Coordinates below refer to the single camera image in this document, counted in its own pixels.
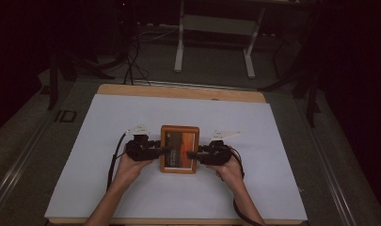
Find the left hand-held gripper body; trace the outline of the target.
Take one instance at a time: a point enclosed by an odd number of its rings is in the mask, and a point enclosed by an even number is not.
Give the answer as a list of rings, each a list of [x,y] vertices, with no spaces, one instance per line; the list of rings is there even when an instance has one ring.
[[[128,135],[134,138],[125,145],[127,155],[134,161],[146,161],[155,159],[155,153],[152,150],[155,141],[149,140],[149,131],[144,125],[138,125],[127,131]]]

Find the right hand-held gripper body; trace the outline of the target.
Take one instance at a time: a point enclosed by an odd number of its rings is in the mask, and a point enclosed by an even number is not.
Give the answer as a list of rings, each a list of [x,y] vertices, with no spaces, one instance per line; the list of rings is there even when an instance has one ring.
[[[240,136],[240,132],[233,131],[214,131],[210,137],[210,150],[200,151],[207,155],[201,157],[200,163],[204,165],[222,166],[226,164],[233,156],[238,162],[241,161],[240,154],[231,146],[226,145],[224,140],[226,138],[232,138]]]

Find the wooden photo frame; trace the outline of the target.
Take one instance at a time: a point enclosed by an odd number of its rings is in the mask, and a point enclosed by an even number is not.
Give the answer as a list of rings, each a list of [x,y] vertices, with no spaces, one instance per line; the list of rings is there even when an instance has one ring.
[[[187,153],[198,152],[199,128],[194,126],[163,125],[161,146],[169,152],[160,158],[160,171],[163,173],[194,174],[197,161]]]

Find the person's left hand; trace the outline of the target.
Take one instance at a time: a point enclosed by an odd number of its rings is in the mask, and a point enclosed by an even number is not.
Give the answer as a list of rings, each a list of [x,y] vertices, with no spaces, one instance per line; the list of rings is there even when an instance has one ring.
[[[127,189],[139,176],[140,172],[151,163],[152,160],[134,161],[126,153],[123,154],[120,157],[119,166],[113,185],[117,186],[121,190]]]

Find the person's right hand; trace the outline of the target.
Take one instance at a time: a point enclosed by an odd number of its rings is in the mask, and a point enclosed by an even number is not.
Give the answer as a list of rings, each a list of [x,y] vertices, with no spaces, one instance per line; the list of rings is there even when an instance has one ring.
[[[243,193],[246,189],[240,164],[233,156],[222,166],[208,165],[208,168],[215,170],[216,176],[228,186],[233,194]]]

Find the white paper sheet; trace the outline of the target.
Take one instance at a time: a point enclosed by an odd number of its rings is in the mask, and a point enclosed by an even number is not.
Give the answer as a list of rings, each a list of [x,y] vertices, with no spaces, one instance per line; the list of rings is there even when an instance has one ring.
[[[216,131],[236,135],[227,144],[242,157],[245,183],[265,220],[303,221],[307,214],[268,104],[96,95],[45,216],[53,223],[87,218],[106,191],[111,158],[127,130],[143,124],[153,139],[164,125],[197,126],[200,140]],[[153,162],[123,195],[116,219],[150,224],[235,222],[232,196],[214,171],[163,173]]]

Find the black metal stand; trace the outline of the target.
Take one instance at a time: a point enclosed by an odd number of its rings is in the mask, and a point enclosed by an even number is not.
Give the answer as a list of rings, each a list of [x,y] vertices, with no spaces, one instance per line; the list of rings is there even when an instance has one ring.
[[[319,111],[316,104],[318,79],[322,71],[322,56],[318,49],[306,41],[287,42],[283,40],[274,52],[273,64],[279,80],[272,85],[259,88],[259,91],[272,91],[295,82],[292,90],[295,99],[308,95],[306,117],[314,128],[314,113]]]
[[[54,49],[50,55],[50,73],[49,73],[49,106],[52,110],[58,100],[58,66],[57,66],[57,50]]]

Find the white power strip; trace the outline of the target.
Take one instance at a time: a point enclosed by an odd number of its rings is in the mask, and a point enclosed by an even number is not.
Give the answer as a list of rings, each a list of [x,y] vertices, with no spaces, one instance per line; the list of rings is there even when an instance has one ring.
[[[177,25],[172,24],[138,24],[138,28],[142,32],[169,32],[179,29]]]

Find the aluminium rail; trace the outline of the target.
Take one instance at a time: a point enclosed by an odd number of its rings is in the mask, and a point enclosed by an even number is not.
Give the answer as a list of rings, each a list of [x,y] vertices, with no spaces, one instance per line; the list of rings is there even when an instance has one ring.
[[[5,174],[0,184],[0,210],[4,203],[7,201],[11,191],[19,182],[24,172],[24,169],[27,166],[27,162],[33,155],[33,152],[37,147],[43,132],[49,127],[49,125],[49,121],[44,121],[36,127],[35,132],[31,135],[29,140],[22,147],[22,150],[20,151],[18,158],[15,160],[12,166],[8,169],[8,172]]]
[[[304,102],[306,108],[304,116],[305,123],[309,128],[314,145],[317,148],[319,164],[321,165],[322,173],[324,175],[327,188],[330,192],[333,202],[335,203],[337,212],[339,213],[342,226],[357,226],[355,218],[350,211],[348,202],[343,195],[343,191],[341,189],[339,181],[327,158],[323,143],[321,139],[319,139],[318,133],[315,128],[314,113],[316,102],[310,95],[307,98],[302,98],[302,101]]]
[[[257,91],[257,89],[248,89],[248,88],[236,88],[236,87],[233,88],[233,87],[225,87],[225,86],[186,84],[186,83],[161,82],[161,81],[145,81],[145,80],[134,80],[134,82],[131,84],[137,85],[137,86],[150,86],[150,87]]]

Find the white metal desk frame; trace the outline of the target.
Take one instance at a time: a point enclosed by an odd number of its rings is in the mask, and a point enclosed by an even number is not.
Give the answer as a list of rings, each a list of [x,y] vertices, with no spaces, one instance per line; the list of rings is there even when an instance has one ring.
[[[184,42],[183,35],[185,30],[213,32],[221,34],[232,34],[249,36],[250,42],[247,48],[243,50],[246,72],[249,79],[255,79],[256,74],[252,62],[252,51],[255,41],[259,35],[262,25],[265,8],[261,8],[255,21],[237,20],[229,18],[219,18],[211,16],[201,16],[186,14],[184,12],[185,0],[181,0],[179,17],[179,39],[174,64],[174,72],[180,73],[183,67]]]

